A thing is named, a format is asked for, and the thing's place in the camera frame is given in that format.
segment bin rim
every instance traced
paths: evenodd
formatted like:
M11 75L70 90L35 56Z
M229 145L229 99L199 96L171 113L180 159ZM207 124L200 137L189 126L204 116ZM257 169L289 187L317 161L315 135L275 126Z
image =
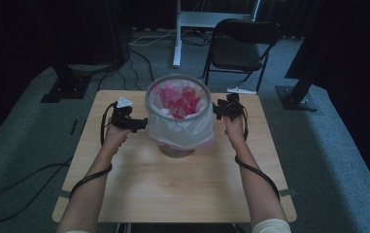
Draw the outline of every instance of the bin rim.
M183 119L171 118L171 117L164 116L164 115L161 115L160 113L156 112L153 109L153 107L150 106L150 103L148 101L149 100L149 95L150 95L151 91L156 86L158 86L160 83L163 83L163 82L166 82L166 81L171 81L171 80L187 80L187 81L198 84L200 87L202 87L202 89L205 91L205 93L208 96L208 103L209 103L208 106L206 108L204 108L203 111L198 113L196 116L192 116L192 117L189 117L189 118L183 118ZM211 106L209 106L209 105L212 105L212 95L211 95L211 92L210 92L209 88L207 86L205 86L205 84L203 82L197 80L196 78L191 77L191 76L187 76L187 75L181 75L181 74L171 74L171 75L164 76L164 77L156 79L148 87L148 89L146 91L146 95L145 95L145 107L148 109L149 112L152 112L153 114L155 114L158 117L168 119L168 120L171 120L171 121L177 121L177 122L190 121L190 120L194 120L196 118L199 118L200 116L205 115L208 111L211 111Z

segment sleeve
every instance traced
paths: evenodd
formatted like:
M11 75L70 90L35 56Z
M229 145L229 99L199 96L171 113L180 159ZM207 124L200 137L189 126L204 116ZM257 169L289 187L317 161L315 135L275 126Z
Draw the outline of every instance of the sleeve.
M282 219L270 218L258 223L252 233L289 233L289 224Z

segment wooden table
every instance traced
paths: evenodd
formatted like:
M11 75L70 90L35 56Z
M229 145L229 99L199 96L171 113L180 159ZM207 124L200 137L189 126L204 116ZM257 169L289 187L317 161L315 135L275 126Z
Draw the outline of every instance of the wooden table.
M100 122L106 108L123 96L134 101L133 118L148 116L145 91L101 90L97 93L63 190L87 172L99 151ZM212 101L225 94L212 94ZM248 143L262 171L279 190L287 189L272 136L256 95L241 95L248 110ZM113 158L99 221L101 222L249 222L235 152L215 119L215 142L183 158L164 155L148 129L130 133ZM296 220L290 196L281 198L288 221ZM68 199L59 197L52 218L60 221Z

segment chair seat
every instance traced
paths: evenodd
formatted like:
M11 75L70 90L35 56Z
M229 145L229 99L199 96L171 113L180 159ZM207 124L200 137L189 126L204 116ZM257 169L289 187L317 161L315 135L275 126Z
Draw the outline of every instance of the chair seat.
M257 71L262 67L256 44L216 38L212 49L212 64L217 68Z

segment chair backrest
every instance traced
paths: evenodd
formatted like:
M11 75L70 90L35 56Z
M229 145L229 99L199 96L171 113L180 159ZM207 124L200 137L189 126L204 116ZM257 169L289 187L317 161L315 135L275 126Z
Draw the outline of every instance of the chair backrest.
M252 44L266 44L275 46L281 38L280 26L274 22L246 21L228 18L220 21L213 33L213 37L222 34L237 41Z

